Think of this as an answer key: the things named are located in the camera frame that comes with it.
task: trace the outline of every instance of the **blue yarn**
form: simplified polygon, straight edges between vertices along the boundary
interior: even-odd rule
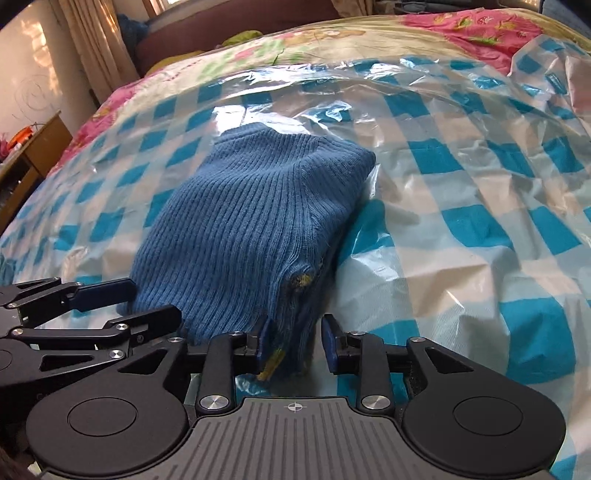
[[[352,142],[262,124],[224,132],[141,245],[127,313],[173,304],[193,343],[264,314],[269,348],[301,361],[329,257],[374,164]]]

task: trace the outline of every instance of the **bed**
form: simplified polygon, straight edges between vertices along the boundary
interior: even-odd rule
[[[183,60],[115,92],[0,238],[3,278],[126,276],[221,132],[376,153],[330,310],[388,343],[422,335],[564,413],[560,480],[591,476],[591,42],[524,10],[322,22]],[[100,327],[114,309],[50,327]],[[306,373],[248,393],[353,395],[318,340]]]

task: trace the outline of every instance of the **white wall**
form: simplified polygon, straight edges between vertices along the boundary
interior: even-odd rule
[[[35,0],[0,31],[0,65],[0,132],[8,139],[59,109],[74,134],[96,110],[57,2]]]
[[[147,22],[150,18],[142,0],[113,0],[115,11],[133,20]]]

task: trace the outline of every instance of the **transparent plastic sheet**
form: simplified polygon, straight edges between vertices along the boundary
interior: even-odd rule
[[[540,69],[522,83],[476,61],[408,57],[269,67],[187,89],[120,119],[48,179],[0,252],[15,282],[124,277],[221,132],[262,122],[357,142],[378,165],[328,309],[344,330],[398,344],[423,335],[547,394],[569,420],[559,460],[578,454],[575,478],[588,478],[576,435],[591,423],[591,155],[580,120],[591,109],[568,95],[576,76],[565,65],[590,60],[544,40],[528,50]],[[549,107],[558,101],[550,73],[567,90],[559,111]],[[74,312],[50,326],[101,327],[114,316]],[[329,374],[318,335],[312,348],[305,374],[266,385],[243,377],[241,391],[353,395],[350,378]]]

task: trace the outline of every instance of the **blue knit sweater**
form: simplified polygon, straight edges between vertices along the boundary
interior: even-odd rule
[[[262,124],[224,132],[141,245],[127,313],[173,304],[193,343],[247,331],[263,314],[267,351],[294,350],[300,361],[322,301],[325,255],[374,164],[372,152],[334,138]]]

